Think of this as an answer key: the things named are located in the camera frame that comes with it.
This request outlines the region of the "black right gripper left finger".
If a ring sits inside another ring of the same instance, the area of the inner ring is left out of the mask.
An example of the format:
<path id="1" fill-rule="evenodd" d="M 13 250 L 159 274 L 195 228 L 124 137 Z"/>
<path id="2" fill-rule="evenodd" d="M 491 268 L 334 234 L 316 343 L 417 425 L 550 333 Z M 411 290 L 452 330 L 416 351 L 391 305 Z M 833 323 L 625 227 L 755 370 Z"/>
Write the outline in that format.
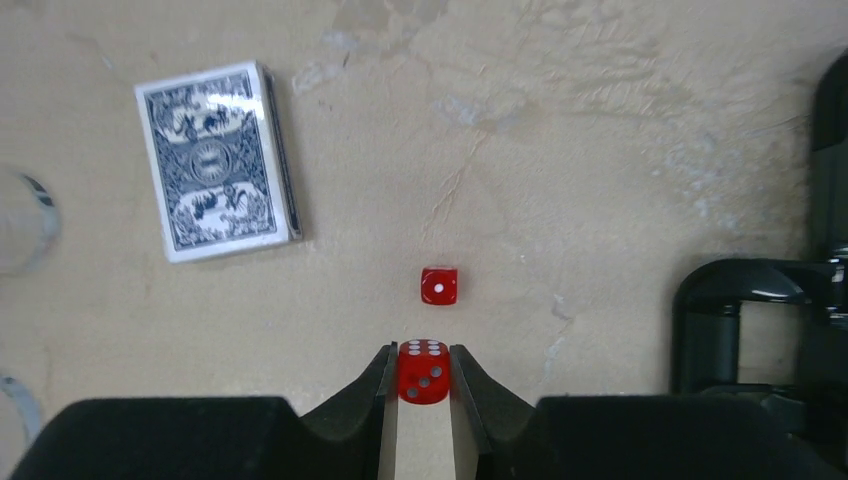
<path id="1" fill-rule="evenodd" d="M 306 414 L 282 397 L 103 398 L 71 404 L 15 479 L 390 479 L 398 347 L 380 348 Z"/>

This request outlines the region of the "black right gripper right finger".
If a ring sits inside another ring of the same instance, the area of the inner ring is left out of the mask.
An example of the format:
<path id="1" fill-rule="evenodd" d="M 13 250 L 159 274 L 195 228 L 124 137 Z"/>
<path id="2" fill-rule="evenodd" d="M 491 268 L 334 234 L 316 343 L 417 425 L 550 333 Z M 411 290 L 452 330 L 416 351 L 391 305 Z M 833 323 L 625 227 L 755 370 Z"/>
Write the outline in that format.
<path id="1" fill-rule="evenodd" d="M 450 348 L 459 479 L 844 479 L 760 405 L 721 396 L 551 396 L 530 405 Z"/>

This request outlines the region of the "red die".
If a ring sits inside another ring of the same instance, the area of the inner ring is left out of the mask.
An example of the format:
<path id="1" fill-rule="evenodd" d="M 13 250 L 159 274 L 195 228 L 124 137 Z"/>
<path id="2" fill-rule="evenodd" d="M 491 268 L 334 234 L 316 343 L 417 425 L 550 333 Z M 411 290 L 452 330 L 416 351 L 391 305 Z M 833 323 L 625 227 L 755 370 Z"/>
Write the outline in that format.
<path id="1" fill-rule="evenodd" d="M 399 397 L 415 405 L 431 405 L 449 395 L 448 346 L 432 339 L 413 339 L 399 346 L 397 387 Z"/>
<path id="2" fill-rule="evenodd" d="M 423 303 L 450 306 L 458 300 L 459 271 L 455 267 L 429 266 L 422 269 L 420 294 Z"/>

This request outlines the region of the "black poker set case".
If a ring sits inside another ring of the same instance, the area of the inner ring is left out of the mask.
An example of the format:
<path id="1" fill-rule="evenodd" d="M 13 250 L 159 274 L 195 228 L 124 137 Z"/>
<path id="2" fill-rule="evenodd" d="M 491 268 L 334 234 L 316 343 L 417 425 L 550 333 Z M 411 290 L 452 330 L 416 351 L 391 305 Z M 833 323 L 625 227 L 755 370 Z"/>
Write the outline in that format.
<path id="1" fill-rule="evenodd" d="M 847 59 L 812 100 L 798 260 L 730 258 L 688 275 L 672 304 L 670 389 L 748 398 L 792 437 L 847 464 Z"/>

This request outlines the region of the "blue playing card deck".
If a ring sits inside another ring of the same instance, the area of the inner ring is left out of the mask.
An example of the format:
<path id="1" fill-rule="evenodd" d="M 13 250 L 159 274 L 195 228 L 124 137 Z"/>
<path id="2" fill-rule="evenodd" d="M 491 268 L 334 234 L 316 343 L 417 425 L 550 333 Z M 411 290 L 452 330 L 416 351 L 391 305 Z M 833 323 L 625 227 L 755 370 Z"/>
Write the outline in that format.
<path id="1" fill-rule="evenodd" d="M 169 262 L 301 239 L 273 86 L 257 61 L 136 86 Z"/>

